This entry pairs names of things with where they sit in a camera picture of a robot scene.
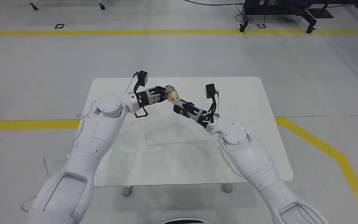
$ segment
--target yellow floor line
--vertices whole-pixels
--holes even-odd
[[[0,120],[0,130],[74,129],[79,120]]]
[[[174,35],[174,34],[307,34],[305,30],[22,30],[0,31],[0,36],[47,35]],[[358,30],[314,30],[311,34],[358,35]]]
[[[323,142],[316,136],[297,126],[284,117],[276,117],[277,125],[283,126],[300,136],[322,152],[334,158],[340,166],[348,185],[358,200],[358,177],[347,157],[339,150]],[[0,120],[0,130],[31,130],[31,129],[76,129],[79,120]]]
[[[322,152],[334,158],[340,166],[349,186],[351,187],[356,199],[358,200],[358,177],[355,174],[346,155],[344,155],[339,150],[333,148],[326,142],[323,142],[322,140],[307,132],[306,130],[302,129],[301,127],[297,126],[295,123],[291,122],[287,118],[276,117],[275,119],[277,125],[287,128],[288,130],[300,136],[310,144],[319,148]]]

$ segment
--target cable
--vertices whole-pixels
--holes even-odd
[[[227,4],[204,4],[204,3],[200,3],[200,2],[192,2],[189,0],[184,0],[186,2],[190,2],[190,3],[194,3],[194,4],[200,4],[202,6],[233,6],[234,4],[241,4],[244,5],[244,3],[227,3]]]
[[[89,112],[92,110],[92,107],[93,107],[93,103],[94,103],[94,102],[96,102],[96,101],[95,101],[95,100],[92,101],[92,103],[91,103],[91,108],[89,109]],[[84,116],[83,116],[82,114],[77,114],[77,117],[82,119],[82,126],[81,126],[81,128],[80,128],[80,130],[79,130],[78,135],[77,135],[77,136],[74,138],[74,140],[72,141],[71,153],[72,153],[72,151],[73,151],[75,141],[79,138],[79,136],[80,136],[81,133],[82,133],[82,130],[83,130],[83,127],[84,127],[84,118],[88,116],[88,113],[87,113],[86,115],[84,115]],[[68,154],[68,155],[66,156],[66,158],[63,159],[63,160],[54,160],[54,159],[52,159],[52,158],[43,157],[43,162],[44,162],[44,165],[45,165],[47,180],[50,178],[50,175],[49,175],[49,169],[48,169],[48,167],[47,167],[46,159],[47,159],[47,160],[51,160],[51,161],[53,161],[53,162],[64,162],[64,161],[66,161],[67,159],[69,159],[70,154]],[[27,202],[29,202],[29,201],[35,199],[35,198],[37,197],[37,194],[35,194],[32,198],[30,198],[30,199],[24,201],[24,202],[21,204],[21,210],[22,210],[22,211],[24,211],[24,212],[29,212],[29,210],[24,209],[23,206],[24,206]]]
[[[37,194],[36,194],[35,196],[33,196],[32,198],[30,198],[30,199],[24,201],[24,202],[21,204],[21,210],[23,210],[24,212],[29,212],[29,210],[26,210],[26,209],[23,208],[23,205],[26,204],[27,202],[29,202],[29,201],[35,199],[36,196],[37,196]]]
[[[132,83],[134,76],[135,76],[135,74],[133,75],[132,79],[130,80],[129,85],[128,85],[128,87],[127,87],[127,89],[125,90],[125,92],[124,92],[124,93],[126,93],[126,92],[127,92],[127,90],[129,89],[129,86],[130,86],[130,84]]]
[[[298,18],[297,20],[293,20],[292,19],[292,15],[290,15],[291,18],[289,20],[286,20],[286,22],[293,22],[295,24],[299,24],[301,22],[301,20],[303,19],[303,17],[301,16],[301,18]]]
[[[325,223],[325,222],[323,222],[323,220],[320,218],[320,216],[319,216],[315,211],[313,211],[311,208],[309,208],[309,207],[306,206],[305,204],[300,204],[300,203],[299,203],[299,204],[298,204],[298,212],[299,212],[300,215],[301,215],[307,222],[309,222],[310,224],[314,224],[314,223],[311,223],[309,220],[306,219],[306,217],[303,216],[301,210],[299,209],[300,207],[305,211],[305,213],[307,213],[307,215],[314,221],[314,223],[316,223],[316,221],[312,218],[312,216],[311,216],[310,214],[308,214],[308,212],[306,212],[306,210],[305,210],[303,207],[308,208],[313,214],[315,214],[315,215],[319,218],[319,220],[320,220],[322,223]]]
[[[239,177],[244,178],[243,176],[239,175],[239,174],[234,170],[234,168],[230,165],[229,161],[225,158],[223,149],[222,149],[220,146],[219,146],[219,148],[220,148],[220,151],[222,152],[223,159],[224,159],[224,160],[226,161],[226,163],[230,166],[231,170],[232,170],[236,175],[238,175]]]
[[[239,10],[239,8],[237,7],[238,5],[239,5],[239,4],[236,4],[236,9],[237,9],[240,13],[236,15],[236,20],[237,20],[238,22],[244,23],[244,21],[240,21],[240,20],[237,18],[238,16],[242,15],[242,12],[241,12],[241,11]],[[246,16],[247,22],[250,21],[250,20],[253,20],[254,18],[255,18],[254,15],[252,15],[252,19]]]

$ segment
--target wheel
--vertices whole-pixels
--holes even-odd
[[[314,30],[314,28],[313,28],[313,26],[311,26],[311,25],[309,25],[308,27],[307,27],[307,34],[310,34],[312,31]]]

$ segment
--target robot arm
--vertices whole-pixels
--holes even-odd
[[[175,92],[172,86],[136,92],[139,86],[145,86],[147,73],[140,71],[135,75],[138,81],[134,92],[112,94],[92,103],[81,120],[69,160],[47,180],[32,204],[30,224],[80,223],[93,196],[93,178],[98,165],[114,144],[127,114],[136,114],[140,108],[145,111],[145,106],[162,102]]]
[[[207,85],[207,98],[218,92]],[[243,123],[228,123],[215,114],[216,103],[208,111],[191,102],[174,99],[174,112],[193,119],[210,135],[217,134],[220,147],[237,170],[258,191],[270,209],[275,224],[328,223],[313,206],[295,195],[278,174],[272,157]]]

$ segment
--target concrete floor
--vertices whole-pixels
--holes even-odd
[[[0,31],[237,29],[235,6],[181,0],[2,0]],[[333,8],[318,29],[358,29],[358,10]],[[262,22],[257,16],[248,29]],[[283,17],[267,28],[302,29]],[[286,116],[343,152],[358,172],[358,38],[356,35],[0,36],[0,120],[75,119],[97,77],[257,76],[274,116]],[[356,223],[358,203],[336,161],[279,127],[294,179],[288,185],[331,223]],[[46,180],[42,157],[61,159],[75,130],[0,130],[0,223],[26,223],[20,204]],[[62,164],[49,162],[51,174]],[[271,223],[247,183],[224,194],[220,185],[96,188],[82,223],[158,223],[191,216],[216,223]]]

